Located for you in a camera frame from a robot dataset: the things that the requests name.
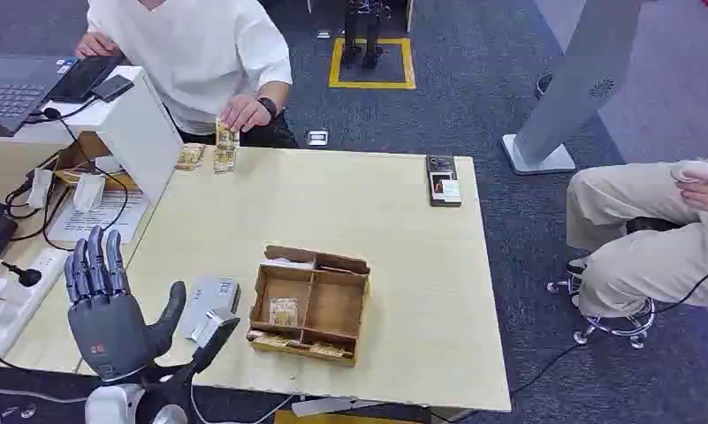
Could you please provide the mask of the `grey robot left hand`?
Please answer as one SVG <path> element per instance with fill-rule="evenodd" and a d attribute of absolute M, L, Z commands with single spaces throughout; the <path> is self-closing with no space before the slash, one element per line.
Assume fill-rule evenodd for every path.
<path fill-rule="evenodd" d="M 127 378 L 167 353 L 187 302 L 184 282 L 172 283 L 158 320 L 147 324 L 132 294 L 117 230 L 94 226 L 65 260 L 67 317 L 82 359 L 105 382 Z"/>

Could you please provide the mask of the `person's right hand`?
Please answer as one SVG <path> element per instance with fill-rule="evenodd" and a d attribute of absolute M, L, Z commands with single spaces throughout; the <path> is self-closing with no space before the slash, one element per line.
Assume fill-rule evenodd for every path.
<path fill-rule="evenodd" d="M 99 32 L 85 33 L 75 48 L 75 55 L 84 57 L 115 57 L 121 52 L 118 45 L 107 35 Z"/>

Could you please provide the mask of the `person's left hand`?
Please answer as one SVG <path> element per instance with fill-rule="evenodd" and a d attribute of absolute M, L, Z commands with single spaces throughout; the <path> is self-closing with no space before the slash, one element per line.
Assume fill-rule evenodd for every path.
<path fill-rule="evenodd" d="M 273 115 L 259 99 L 251 95 L 235 95 L 218 115 L 218 120 L 233 132 L 247 133 L 256 126 L 267 125 Z"/>

